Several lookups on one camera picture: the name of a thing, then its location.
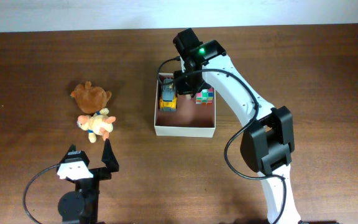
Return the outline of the grey yellow toy car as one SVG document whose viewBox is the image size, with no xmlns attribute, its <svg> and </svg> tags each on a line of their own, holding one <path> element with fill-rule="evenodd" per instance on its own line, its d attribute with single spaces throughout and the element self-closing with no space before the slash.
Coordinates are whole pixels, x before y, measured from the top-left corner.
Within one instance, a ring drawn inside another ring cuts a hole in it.
<svg viewBox="0 0 358 224">
<path fill-rule="evenodd" d="M 177 110 L 177 91 L 172 82 L 172 78 L 165 78 L 161 87 L 159 110 L 160 111 L 176 111 Z"/>
</svg>

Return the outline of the colourful puzzle cube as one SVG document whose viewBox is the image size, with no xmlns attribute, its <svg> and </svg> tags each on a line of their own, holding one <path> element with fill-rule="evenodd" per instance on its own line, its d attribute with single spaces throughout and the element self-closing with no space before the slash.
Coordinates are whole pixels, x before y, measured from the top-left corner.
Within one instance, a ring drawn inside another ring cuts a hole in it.
<svg viewBox="0 0 358 224">
<path fill-rule="evenodd" d="M 213 88 L 203 89 L 196 94 L 197 105 L 210 105 L 214 100 Z"/>
</svg>

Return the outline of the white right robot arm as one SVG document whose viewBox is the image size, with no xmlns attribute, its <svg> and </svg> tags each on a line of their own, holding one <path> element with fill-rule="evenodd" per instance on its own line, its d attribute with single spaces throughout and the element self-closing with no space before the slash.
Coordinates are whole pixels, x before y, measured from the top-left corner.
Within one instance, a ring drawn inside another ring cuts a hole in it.
<svg viewBox="0 0 358 224">
<path fill-rule="evenodd" d="M 215 89 L 237 116 L 242 127 L 225 145 L 224 158 L 236 138 L 241 156 L 254 180 L 262 184 L 269 223 L 301 223 L 290 182 L 291 154 L 295 150 L 293 116 L 261 97 L 235 68 L 216 40 L 203 43 L 192 29 L 177 34 L 173 44 L 182 61 L 174 84 L 181 95 L 195 94 L 206 85 Z"/>
</svg>

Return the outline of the yellow plush duck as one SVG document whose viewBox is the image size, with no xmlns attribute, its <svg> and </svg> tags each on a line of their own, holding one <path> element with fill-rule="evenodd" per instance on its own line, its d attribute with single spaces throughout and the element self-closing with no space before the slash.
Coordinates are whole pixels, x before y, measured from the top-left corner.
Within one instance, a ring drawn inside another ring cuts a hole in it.
<svg viewBox="0 0 358 224">
<path fill-rule="evenodd" d="M 105 141 L 109 138 L 110 133 L 113 131 L 113 123 L 116 121 L 115 116 L 108 115 L 109 110 L 103 108 L 94 115 L 81 115 L 77 119 L 77 125 L 83 131 L 88 133 L 90 143 L 96 142 L 96 137 L 101 136 Z"/>
</svg>

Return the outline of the brown plush toy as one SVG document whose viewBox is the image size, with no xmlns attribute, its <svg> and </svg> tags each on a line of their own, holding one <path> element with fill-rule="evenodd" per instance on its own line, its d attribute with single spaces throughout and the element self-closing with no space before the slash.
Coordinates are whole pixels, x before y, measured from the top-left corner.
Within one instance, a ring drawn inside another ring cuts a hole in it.
<svg viewBox="0 0 358 224">
<path fill-rule="evenodd" d="M 82 112 L 91 114 L 105 108 L 112 97 L 112 93 L 100 86 L 93 86 L 90 81 L 86 81 L 78 84 L 70 96 L 75 99 Z"/>
</svg>

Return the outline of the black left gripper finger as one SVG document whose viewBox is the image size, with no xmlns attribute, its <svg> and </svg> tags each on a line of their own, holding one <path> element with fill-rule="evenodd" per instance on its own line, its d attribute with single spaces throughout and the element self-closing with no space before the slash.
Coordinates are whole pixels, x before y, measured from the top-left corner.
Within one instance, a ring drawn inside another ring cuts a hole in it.
<svg viewBox="0 0 358 224">
<path fill-rule="evenodd" d="M 88 156 L 86 155 L 85 151 L 77 151 L 76 146 L 74 144 L 72 144 L 69 147 L 67 153 L 61 159 L 60 163 L 64 164 L 64 163 L 78 162 L 78 161 L 82 161 L 86 165 L 88 165 L 90 163 L 90 160 L 89 160 Z"/>
<path fill-rule="evenodd" d="M 104 149 L 101 161 L 105 164 L 106 168 L 110 172 L 119 171 L 119 163 L 112 151 L 111 143 L 109 139 L 106 139 L 104 142 Z"/>
</svg>

